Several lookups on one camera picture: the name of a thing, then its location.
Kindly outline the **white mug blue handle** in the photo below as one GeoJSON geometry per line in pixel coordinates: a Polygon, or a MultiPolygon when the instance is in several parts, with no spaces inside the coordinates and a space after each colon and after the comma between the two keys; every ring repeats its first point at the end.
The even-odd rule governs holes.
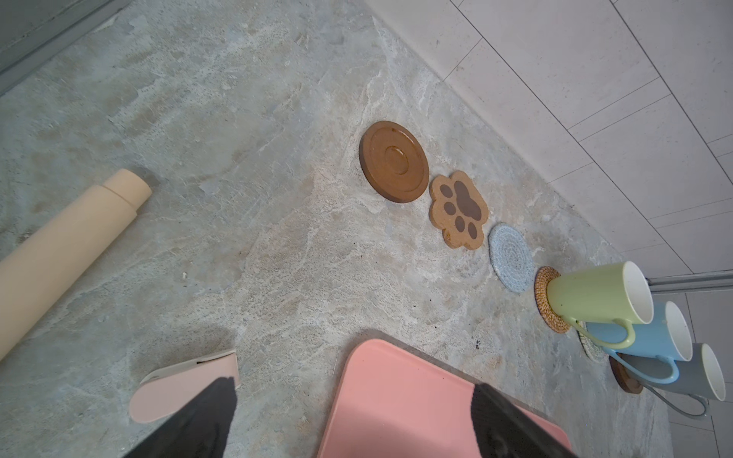
{"type": "Polygon", "coordinates": [[[677,362],[693,357],[692,338],[685,316],[672,301],[656,302],[650,324],[634,324],[636,339],[622,350],[603,347],[614,361],[637,380],[657,385],[675,383],[680,376],[677,362]]]}

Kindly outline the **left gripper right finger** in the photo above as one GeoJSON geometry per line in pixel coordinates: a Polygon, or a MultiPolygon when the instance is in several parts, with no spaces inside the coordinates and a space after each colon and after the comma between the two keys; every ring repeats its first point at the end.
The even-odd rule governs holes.
{"type": "Polygon", "coordinates": [[[575,457],[488,384],[475,385],[471,422],[481,457],[575,457]]]}

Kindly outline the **woven rattan round coaster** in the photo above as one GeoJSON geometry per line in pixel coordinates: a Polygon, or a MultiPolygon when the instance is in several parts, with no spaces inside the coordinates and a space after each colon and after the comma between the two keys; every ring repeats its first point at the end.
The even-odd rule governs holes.
{"type": "Polygon", "coordinates": [[[552,280],[555,280],[560,276],[559,271],[551,266],[542,266],[536,272],[536,278],[534,278],[534,299],[536,300],[536,307],[541,318],[545,324],[549,326],[553,332],[558,334],[567,333],[571,326],[567,322],[563,321],[561,316],[557,315],[553,311],[550,303],[547,288],[552,280]]]}

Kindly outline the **blue knitted round coaster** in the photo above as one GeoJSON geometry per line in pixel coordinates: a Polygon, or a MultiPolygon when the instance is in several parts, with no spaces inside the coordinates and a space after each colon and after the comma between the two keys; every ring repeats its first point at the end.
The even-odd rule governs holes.
{"type": "Polygon", "coordinates": [[[534,284],[534,260],[523,235],[511,225],[498,223],[489,235],[492,268],[511,292],[521,294],[534,284]]]}

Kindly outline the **white mug green handle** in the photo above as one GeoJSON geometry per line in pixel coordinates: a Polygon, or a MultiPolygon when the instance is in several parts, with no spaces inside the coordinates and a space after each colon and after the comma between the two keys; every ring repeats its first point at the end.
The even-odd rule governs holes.
{"type": "Polygon", "coordinates": [[[621,350],[636,341],[636,324],[650,324],[654,303],[648,282],[633,261],[596,266],[551,280],[549,306],[594,344],[621,350]],[[605,341],[583,328],[586,324],[610,324],[624,330],[616,340],[605,341]]]}

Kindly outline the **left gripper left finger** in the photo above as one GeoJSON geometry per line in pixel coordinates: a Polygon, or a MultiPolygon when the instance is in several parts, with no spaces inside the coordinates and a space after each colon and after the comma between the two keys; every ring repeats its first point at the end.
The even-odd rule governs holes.
{"type": "Polygon", "coordinates": [[[234,379],[218,378],[126,457],[223,457],[236,406],[234,379]]]}

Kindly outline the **multicolour knitted round coaster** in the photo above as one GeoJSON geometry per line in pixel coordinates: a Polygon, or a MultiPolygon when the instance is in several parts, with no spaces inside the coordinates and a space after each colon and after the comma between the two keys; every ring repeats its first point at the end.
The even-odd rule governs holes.
{"type": "Polygon", "coordinates": [[[581,332],[578,332],[578,339],[580,339],[580,344],[584,353],[592,362],[596,364],[603,364],[606,362],[607,354],[603,351],[602,347],[596,345],[581,332]]]}

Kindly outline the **brown wooden round coaster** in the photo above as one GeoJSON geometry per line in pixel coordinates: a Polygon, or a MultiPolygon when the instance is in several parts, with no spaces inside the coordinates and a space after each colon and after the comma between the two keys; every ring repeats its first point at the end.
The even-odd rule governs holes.
{"type": "Polygon", "coordinates": [[[608,361],[618,385],[624,392],[635,395],[643,392],[643,385],[629,374],[625,366],[612,356],[608,358],[608,361]]]}
{"type": "Polygon", "coordinates": [[[408,203],[423,195],[429,184],[429,162],[423,148],[405,127],[378,121],[359,145],[362,171],[383,198],[408,203]]]}

